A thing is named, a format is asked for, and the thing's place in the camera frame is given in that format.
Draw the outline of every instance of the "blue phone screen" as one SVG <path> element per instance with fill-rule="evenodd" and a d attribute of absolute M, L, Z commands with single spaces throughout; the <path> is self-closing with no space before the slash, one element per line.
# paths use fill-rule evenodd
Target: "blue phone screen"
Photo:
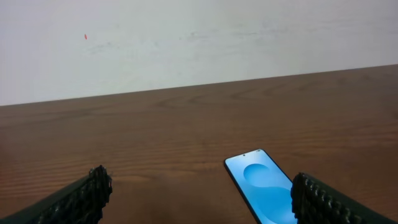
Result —
<path fill-rule="evenodd" d="M 292 182 L 262 149 L 225 160 L 262 224 L 294 224 Z"/>

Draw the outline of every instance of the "phone wallpaper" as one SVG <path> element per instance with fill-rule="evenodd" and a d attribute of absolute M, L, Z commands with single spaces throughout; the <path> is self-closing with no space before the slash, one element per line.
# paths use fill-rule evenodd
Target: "phone wallpaper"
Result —
<path fill-rule="evenodd" d="M 292 183 L 263 151 L 225 160 L 252 209 L 263 224 L 294 224 Z"/>

